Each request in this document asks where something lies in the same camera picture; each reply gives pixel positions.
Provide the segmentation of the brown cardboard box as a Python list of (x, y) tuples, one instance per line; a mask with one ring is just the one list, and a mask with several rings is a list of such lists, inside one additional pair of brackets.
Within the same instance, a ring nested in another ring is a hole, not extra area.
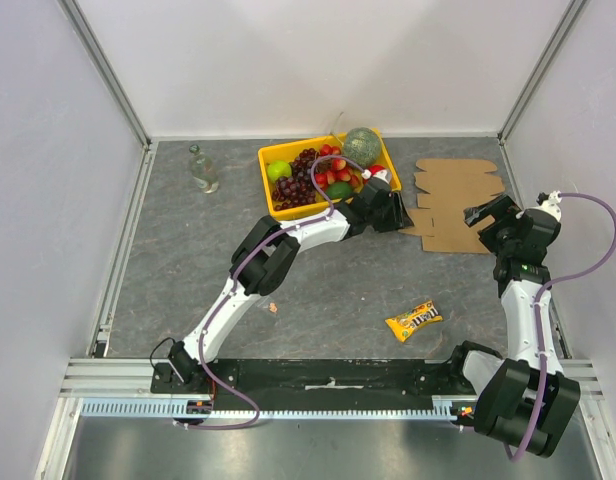
[(505, 192), (495, 163), (484, 159), (423, 158), (414, 174), (417, 206), (407, 213), (414, 225), (400, 232), (421, 239), (426, 252), (486, 254), (477, 230), (464, 223), (464, 210)]

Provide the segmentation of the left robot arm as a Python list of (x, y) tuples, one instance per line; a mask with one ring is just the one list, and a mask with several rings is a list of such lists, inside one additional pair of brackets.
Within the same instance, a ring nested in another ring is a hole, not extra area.
[(299, 220), (262, 217), (233, 253), (228, 279), (198, 326), (172, 342), (163, 362), (151, 364), (155, 377), (172, 378), (186, 393), (199, 392), (208, 378), (205, 365), (217, 357), (247, 310), (283, 283), (298, 254), (357, 236), (368, 227), (385, 233), (413, 225), (401, 195), (384, 191), (369, 197), (354, 194)]

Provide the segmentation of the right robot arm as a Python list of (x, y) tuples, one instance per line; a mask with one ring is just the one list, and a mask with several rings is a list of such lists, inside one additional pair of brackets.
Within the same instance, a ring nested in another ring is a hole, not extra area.
[(522, 209), (502, 194), (464, 211), (482, 245), (496, 257), (493, 278), (507, 322), (507, 354), (464, 342), (457, 362), (446, 368), (455, 392), (477, 395), (474, 429), (504, 444), (517, 458), (551, 456), (577, 407), (581, 389), (567, 378), (555, 352), (550, 324), (551, 275), (544, 264), (561, 230), (558, 193), (542, 193)]

